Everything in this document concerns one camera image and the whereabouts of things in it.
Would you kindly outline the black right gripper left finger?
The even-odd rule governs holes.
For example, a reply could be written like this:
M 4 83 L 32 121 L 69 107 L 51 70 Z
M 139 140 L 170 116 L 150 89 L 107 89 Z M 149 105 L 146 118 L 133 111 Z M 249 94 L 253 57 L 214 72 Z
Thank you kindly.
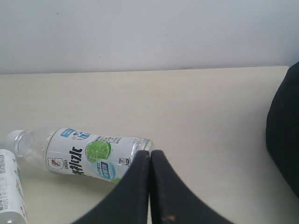
M 75 224 L 146 224 L 150 154 L 139 151 L 118 184 Z

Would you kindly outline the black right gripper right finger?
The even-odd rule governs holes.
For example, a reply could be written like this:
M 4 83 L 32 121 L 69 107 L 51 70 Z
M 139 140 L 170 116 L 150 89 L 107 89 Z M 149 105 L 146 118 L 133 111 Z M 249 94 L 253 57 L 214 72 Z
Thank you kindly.
M 229 224 L 179 178 L 161 150 L 151 152 L 149 196 L 153 224 Z

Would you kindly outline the black sleeved forearm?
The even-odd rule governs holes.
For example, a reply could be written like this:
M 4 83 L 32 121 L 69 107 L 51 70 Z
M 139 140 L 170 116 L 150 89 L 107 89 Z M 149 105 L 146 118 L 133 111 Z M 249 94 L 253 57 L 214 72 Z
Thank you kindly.
M 291 66 L 271 103 L 266 148 L 280 173 L 299 195 L 299 64 Z

